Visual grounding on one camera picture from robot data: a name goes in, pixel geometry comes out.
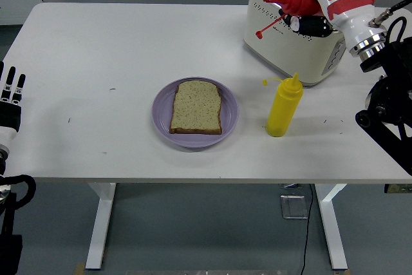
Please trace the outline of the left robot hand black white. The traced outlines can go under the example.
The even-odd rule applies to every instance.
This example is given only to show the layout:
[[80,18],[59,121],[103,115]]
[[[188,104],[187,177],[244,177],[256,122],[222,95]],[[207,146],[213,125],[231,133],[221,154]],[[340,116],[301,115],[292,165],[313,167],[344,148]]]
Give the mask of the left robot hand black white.
[[20,74],[14,85],[16,68],[11,66],[1,90],[1,144],[9,144],[17,135],[21,125],[20,102],[23,97],[25,74]]

